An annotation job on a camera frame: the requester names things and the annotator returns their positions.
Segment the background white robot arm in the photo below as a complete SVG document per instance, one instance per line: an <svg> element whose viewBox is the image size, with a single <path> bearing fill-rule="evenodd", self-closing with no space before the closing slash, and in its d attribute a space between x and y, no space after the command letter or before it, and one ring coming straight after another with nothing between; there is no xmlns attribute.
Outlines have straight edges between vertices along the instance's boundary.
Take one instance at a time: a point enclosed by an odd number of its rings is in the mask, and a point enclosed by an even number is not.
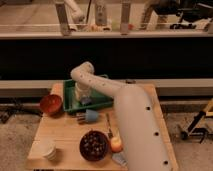
<svg viewBox="0 0 213 171"><path fill-rule="evenodd" d="M85 15L75 0L64 0L68 7L71 9L71 16L74 22L82 22Z"/></svg>

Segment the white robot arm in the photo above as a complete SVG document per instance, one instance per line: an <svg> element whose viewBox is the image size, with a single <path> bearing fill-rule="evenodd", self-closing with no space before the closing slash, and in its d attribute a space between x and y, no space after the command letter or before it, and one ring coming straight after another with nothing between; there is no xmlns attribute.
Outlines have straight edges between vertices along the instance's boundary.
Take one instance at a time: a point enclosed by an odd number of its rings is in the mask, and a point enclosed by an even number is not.
<svg viewBox="0 0 213 171"><path fill-rule="evenodd" d="M127 84L92 74L90 62L71 70L71 78L114 99L128 171L172 171L172 164L148 93Z"/></svg>

